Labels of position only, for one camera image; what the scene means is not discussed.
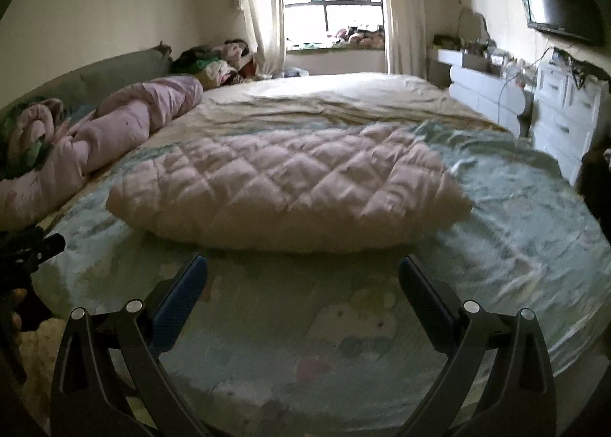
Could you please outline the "light blue cartoon bedsheet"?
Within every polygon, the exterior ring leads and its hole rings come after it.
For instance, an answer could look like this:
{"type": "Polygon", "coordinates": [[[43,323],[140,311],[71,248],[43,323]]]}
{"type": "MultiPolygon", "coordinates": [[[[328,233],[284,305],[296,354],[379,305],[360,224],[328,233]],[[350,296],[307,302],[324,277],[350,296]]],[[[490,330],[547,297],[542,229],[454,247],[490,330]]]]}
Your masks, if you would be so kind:
{"type": "Polygon", "coordinates": [[[208,288],[162,363],[202,421],[236,436],[389,436],[440,372],[398,278],[413,255],[431,279],[494,313],[537,315],[567,427],[601,379],[610,321],[610,245],[556,162],[509,134],[434,122],[413,133],[473,201],[469,218],[409,247],[356,254],[273,254],[193,247],[127,226],[109,190],[140,148],[56,230],[65,250],[34,277],[59,316],[113,312],[144,297],[198,254],[208,288]]]}

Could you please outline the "rolled pink duvet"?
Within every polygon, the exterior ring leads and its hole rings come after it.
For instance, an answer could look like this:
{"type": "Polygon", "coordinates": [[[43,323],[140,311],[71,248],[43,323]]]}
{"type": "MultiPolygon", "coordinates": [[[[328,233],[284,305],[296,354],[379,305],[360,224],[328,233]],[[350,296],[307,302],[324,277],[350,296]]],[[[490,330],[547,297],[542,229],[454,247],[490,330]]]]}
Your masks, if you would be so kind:
{"type": "Polygon", "coordinates": [[[202,84],[192,75],[137,82],[113,93],[57,140],[41,169],[1,183],[1,228],[20,230],[44,219],[92,173],[143,145],[202,97],[202,84]]]}

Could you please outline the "white drawer cabinet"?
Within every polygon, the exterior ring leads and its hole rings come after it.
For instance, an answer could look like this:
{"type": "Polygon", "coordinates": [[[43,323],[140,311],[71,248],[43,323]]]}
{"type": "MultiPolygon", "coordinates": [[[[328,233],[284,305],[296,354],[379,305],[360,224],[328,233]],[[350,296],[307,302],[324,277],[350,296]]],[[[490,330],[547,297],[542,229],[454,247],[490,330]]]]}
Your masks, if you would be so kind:
{"type": "Polygon", "coordinates": [[[575,187],[582,158],[610,132],[610,92],[589,75],[577,87],[569,69],[542,63],[537,69],[530,137],[533,147],[553,157],[575,187]]]}

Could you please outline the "pink quilted coat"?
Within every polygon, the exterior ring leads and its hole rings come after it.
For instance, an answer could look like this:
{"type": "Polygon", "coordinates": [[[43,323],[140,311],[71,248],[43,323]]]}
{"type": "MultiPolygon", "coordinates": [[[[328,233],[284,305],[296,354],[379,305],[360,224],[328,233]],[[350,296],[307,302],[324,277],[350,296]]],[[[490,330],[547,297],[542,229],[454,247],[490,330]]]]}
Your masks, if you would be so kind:
{"type": "Polygon", "coordinates": [[[107,208],[185,244],[353,253],[429,237],[472,203],[422,140],[374,123],[194,139],[139,163],[107,208]]]}

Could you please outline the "pile of clothes by headboard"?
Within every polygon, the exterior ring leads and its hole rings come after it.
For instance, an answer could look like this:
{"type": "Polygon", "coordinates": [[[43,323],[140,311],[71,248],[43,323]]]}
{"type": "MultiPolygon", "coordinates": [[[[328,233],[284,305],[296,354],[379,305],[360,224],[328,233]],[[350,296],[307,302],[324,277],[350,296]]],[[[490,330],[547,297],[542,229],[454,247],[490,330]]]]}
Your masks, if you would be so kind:
{"type": "Polygon", "coordinates": [[[195,76],[205,91],[260,79],[255,56],[243,39],[185,50],[170,65],[170,73],[195,76]]]}

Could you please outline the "clothes on window sill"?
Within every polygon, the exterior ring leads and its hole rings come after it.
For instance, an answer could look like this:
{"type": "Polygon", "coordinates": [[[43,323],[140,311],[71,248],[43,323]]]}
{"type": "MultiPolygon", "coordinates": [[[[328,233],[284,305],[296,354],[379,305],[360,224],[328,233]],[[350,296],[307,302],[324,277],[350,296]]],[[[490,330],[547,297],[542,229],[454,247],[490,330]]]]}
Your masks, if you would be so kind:
{"type": "Polygon", "coordinates": [[[375,27],[375,29],[342,27],[335,34],[287,40],[288,50],[384,49],[384,47],[385,31],[382,26],[375,27]]]}

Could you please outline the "grey padded headboard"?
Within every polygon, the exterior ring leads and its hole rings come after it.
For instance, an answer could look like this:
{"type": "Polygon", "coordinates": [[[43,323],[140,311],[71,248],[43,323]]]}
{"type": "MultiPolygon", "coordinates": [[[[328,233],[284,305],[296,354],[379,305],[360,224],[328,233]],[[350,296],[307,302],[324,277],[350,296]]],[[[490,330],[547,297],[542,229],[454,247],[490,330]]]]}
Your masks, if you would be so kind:
{"type": "Polygon", "coordinates": [[[4,105],[1,120],[16,106],[40,98],[59,99],[67,108],[82,104],[99,105],[127,85],[167,75],[172,62],[171,51],[170,45],[160,43],[150,49],[114,56],[67,72],[4,105]]]}

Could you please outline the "white dressing table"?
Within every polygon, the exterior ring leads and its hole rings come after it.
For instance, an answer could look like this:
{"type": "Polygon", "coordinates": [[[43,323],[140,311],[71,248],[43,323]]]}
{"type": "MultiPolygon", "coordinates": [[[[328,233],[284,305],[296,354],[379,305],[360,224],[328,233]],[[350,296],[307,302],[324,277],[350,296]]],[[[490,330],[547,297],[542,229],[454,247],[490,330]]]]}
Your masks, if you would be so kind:
{"type": "Polygon", "coordinates": [[[516,137],[527,136],[532,95],[514,79],[489,73],[489,62],[482,56],[458,50],[429,47],[427,62],[431,84],[516,137]]]}

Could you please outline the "black wall television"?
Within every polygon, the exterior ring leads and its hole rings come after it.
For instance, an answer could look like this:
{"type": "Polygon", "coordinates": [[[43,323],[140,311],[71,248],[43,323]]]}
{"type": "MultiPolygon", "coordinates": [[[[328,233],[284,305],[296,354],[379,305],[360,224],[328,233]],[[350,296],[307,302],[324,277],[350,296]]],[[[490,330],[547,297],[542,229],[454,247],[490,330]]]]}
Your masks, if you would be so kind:
{"type": "Polygon", "coordinates": [[[527,27],[565,39],[601,46],[605,28],[595,0],[523,0],[527,27]]]}

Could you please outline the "white heart shaped mirror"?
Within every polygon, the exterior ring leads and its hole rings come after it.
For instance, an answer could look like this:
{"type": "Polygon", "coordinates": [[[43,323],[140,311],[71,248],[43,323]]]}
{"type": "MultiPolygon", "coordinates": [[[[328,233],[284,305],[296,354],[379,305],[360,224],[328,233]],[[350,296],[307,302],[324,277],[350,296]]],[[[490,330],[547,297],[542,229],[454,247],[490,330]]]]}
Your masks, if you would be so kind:
{"type": "Polygon", "coordinates": [[[469,7],[462,7],[459,13],[458,35],[464,48],[488,44],[490,41],[485,18],[469,7]]]}

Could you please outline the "right cream curtain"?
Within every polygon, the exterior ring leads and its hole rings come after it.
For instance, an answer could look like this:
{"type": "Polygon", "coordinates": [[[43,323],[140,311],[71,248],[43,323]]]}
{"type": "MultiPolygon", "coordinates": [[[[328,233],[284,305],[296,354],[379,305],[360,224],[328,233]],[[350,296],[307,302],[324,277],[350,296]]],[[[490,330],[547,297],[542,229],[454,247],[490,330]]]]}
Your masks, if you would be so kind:
{"type": "Polygon", "coordinates": [[[423,0],[383,0],[386,69],[425,77],[426,17],[423,0]]]}

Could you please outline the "beige bed sheet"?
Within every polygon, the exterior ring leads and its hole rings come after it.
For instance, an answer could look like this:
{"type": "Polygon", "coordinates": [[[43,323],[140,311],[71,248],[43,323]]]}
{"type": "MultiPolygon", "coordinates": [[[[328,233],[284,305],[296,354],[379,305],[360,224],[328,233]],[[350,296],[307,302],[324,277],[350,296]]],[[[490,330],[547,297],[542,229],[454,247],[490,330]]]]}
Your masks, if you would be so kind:
{"type": "Polygon", "coordinates": [[[193,110],[143,147],[205,135],[426,121],[459,130],[505,130],[422,78],[361,72],[268,79],[206,91],[193,110]]]}

